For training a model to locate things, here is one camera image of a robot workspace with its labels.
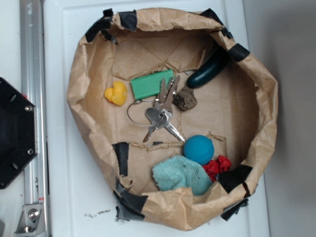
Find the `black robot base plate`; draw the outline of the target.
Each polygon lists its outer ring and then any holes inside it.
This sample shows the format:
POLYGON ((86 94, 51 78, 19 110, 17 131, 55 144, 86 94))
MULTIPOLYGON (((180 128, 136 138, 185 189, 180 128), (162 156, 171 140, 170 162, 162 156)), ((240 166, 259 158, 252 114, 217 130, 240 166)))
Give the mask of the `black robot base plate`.
POLYGON ((6 189, 36 156, 35 107, 0 79, 0 188, 6 189))

